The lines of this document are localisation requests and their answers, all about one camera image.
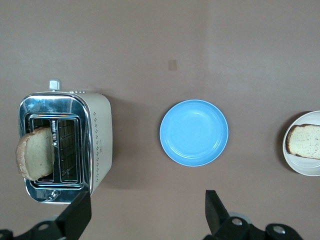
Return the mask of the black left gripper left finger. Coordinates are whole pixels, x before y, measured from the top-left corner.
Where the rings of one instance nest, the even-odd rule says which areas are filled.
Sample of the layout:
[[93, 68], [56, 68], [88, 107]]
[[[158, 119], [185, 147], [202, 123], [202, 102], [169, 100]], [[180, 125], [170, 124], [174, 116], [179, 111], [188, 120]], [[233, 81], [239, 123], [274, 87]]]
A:
[[89, 192], [80, 193], [57, 217], [37, 223], [16, 240], [78, 240], [92, 217]]

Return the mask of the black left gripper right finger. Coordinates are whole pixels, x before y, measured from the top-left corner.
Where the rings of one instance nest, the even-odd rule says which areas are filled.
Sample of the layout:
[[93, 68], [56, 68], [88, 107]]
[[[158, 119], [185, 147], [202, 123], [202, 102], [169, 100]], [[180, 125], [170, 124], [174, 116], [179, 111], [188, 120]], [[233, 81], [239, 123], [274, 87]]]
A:
[[211, 234], [204, 240], [247, 240], [250, 226], [238, 215], [230, 215], [215, 190], [205, 191], [205, 218]]

